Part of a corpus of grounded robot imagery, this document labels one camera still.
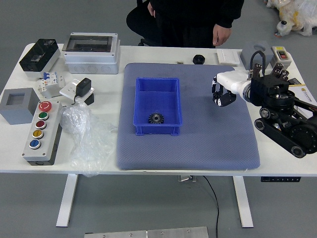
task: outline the white table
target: white table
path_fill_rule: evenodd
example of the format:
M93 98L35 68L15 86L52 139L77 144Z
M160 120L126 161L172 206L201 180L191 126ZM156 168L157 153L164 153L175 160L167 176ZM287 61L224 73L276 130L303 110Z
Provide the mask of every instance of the white table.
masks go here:
M31 49L33 44L26 46L21 58ZM73 78L91 79L92 86L95 88L95 102L89 106L92 112L113 125L118 125L121 96L123 88L124 68L132 62L154 62L170 63L183 62L184 64L193 64L193 57L197 54L204 55L205 64L219 64L216 49L195 49L195 48L158 48L158 47L133 47L121 46L121 57L119 73L111 74L70 74L65 65L63 53L50 71L57 71L63 75L65 82L70 82ZM245 70L242 63L235 67L236 70ZM290 77L296 77L301 82L303 79L294 63L287 69ZM36 89L36 78L28 78L20 67L19 63L14 68L5 89L33 87L37 92L40 100L44 100L42 95ZM63 105L70 105L72 101L66 97L60 96L51 99L60 101ZM248 104L248 109L252 121L259 118L259 107ZM69 174L64 197L62 200L61 210L57 221L57 226L67 226L70 214L72 198L77 182L77 174L71 165L70 152L73 148L73 141L70 134L62 132L59 147L53 166L30 166L22 158L22 150L26 141L30 124L9 125L7 121L0 117L2 136L0 138L0 172L2 173L54 173ZM317 155L307 155L302 159L292 156L278 144L274 143L264 134L255 129L258 149L260 154L261 165L254 170L246 171L198 171L198 170L120 170L116 165L116 151L108 159L105 168L100 171L104 175L191 175L191 176L234 176L234 182L237 191L237 199L241 212L241 220L244 227L252 227L252 219L248 201L246 197L243 176L317 176ZM112 139L116 145L115 133Z

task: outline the metal plate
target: metal plate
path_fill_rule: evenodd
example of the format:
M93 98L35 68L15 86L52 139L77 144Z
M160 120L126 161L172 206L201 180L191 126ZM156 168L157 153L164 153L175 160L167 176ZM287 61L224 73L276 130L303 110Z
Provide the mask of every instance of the metal plate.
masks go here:
M207 227L85 234L85 238L208 238Z

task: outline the black gear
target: black gear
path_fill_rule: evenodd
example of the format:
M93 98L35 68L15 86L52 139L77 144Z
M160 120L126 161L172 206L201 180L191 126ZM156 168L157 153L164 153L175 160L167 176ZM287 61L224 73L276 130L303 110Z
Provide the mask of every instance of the black gear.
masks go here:
M149 123L151 123L151 124L162 124L162 123L164 123L164 117L160 113L152 113L149 116Z

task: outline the blue plastic bin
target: blue plastic bin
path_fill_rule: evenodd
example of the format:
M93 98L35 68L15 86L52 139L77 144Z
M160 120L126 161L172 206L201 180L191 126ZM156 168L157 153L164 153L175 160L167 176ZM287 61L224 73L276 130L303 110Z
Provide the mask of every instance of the blue plastic bin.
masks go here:
M137 78L133 124L136 135L171 134L178 136L182 125L178 78ZM164 122L149 123L153 113L162 114Z

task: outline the person's hand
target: person's hand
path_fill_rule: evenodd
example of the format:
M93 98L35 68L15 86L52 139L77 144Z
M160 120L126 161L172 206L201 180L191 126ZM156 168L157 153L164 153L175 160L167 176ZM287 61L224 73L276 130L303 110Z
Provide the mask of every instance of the person's hand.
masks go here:
M219 25L215 25L213 28L213 40L212 44L214 46L221 46L223 43L228 40L231 35L231 28L224 28Z
M148 4L148 10L149 10L151 16L155 17L155 10L153 9L153 7L152 7L150 2Z

